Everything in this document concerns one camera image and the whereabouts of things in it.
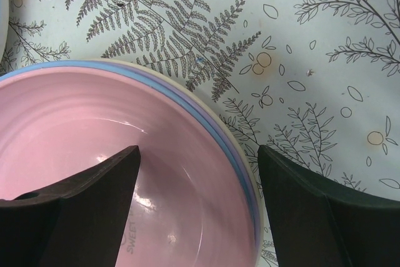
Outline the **pink plate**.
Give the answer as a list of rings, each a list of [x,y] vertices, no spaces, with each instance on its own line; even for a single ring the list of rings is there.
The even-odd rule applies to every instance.
[[[36,69],[1,81],[1,197],[14,199],[136,145],[141,166],[118,266],[253,266],[247,189],[215,135],[132,78]]]

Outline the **cream plate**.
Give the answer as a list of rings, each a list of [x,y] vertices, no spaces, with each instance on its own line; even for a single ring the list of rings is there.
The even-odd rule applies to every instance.
[[[114,72],[121,71],[123,73],[123,75],[128,76],[128,77],[133,78],[133,79],[136,79],[136,80],[146,84],[147,86],[159,91],[160,93],[163,93],[163,95],[167,96],[168,98],[170,98],[167,94],[164,93],[166,91],[166,88],[164,86],[161,86],[160,84],[158,84],[157,82],[153,81],[152,79],[149,79],[149,78],[147,78],[145,76],[142,76],[141,74],[132,72],[132,71],[128,70],[127,68],[121,66],[121,63],[123,61],[114,60],[114,59],[95,59],[94,61],[97,64],[100,64],[100,63],[108,64],[108,65],[110,65],[110,68]],[[182,108],[184,108],[186,110],[186,108],[182,105],[183,104],[182,100],[180,100],[178,98],[174,98],[174,99],[170,98],[170,99],[172,99],[175,103],[178,103],[178,105],[180,105],[180,107],[182,107]],[[186,110],[186,111],[188,113],[190,113],[191,115],[194,112],[193,108],[190,108],[189,110]],[[219,117],[219,119],[226,125],[226,123],[223,121],[223,118]],[[249,188],[246,186],[246,182],[243,180],[242,176],[239,175],[238,163],[234,159],[234,156],[231,154],[230,150],[225,145],[223,140],[218,136],[218,134],[216,134],[215,130],[209,129],[210,126],[206,125],[206,122],[205,122],[204,119],[197,120],[197,121],[199,121],[203,125],[203,127],[206,128],[206,130],[212,135],[214,140],[217,141],[218,145],[220,145],[222,150],[226,153],[226,156],[228,157],[229,161],[231,162],[232,166],[234,167],[235,172],[237,173],[237,176],[238,176],[239,180],[241,181],[242,187],[245,190],[245,195],[246,195],[246,198],[247,198],[247,204],[248,204],[249,209],[250,209],[250,213],[251,213],[252,221],[253,221],[253,227],[254,227],[253,214],[251,212],[251,206],[249,205]],[[231,129],[229,126],[227,126],[227,128],[233,134],[234,130]],[[262,206],[262,213],[263,213],[263,229],[262,229],[262,236],[263,236],[263,232],[264,232],[264,210],[263,210],[262,203],[261,203],[261,206]],[[254,264],[255,266],[257,266],[258,263],[259,263],[260,254],[261,254],[261,250],[262,250],[262,245],[263,245],[263,239],[261,240],[260,245],[257,245],[256,244],[256,240],[255,240],[255,250],[256,250],[256,252],[255,252],[256,259],[255,259],[255,264]]]

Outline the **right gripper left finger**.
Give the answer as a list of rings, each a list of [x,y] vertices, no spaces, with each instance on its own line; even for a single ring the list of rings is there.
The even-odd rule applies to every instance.
[[[141,154],[107,160],[13,200],[1,200],[1,266],[115,266]]]

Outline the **green plate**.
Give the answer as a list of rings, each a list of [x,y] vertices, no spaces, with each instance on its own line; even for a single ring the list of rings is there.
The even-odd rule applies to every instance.
[[[0,0],[0,58],[3,57],[8,35],[9,0]]]

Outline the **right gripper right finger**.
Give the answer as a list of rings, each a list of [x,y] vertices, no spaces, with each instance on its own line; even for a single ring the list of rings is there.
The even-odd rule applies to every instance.
[[[280,266],[399,266],[399,202],[366,194],[257,152]]]

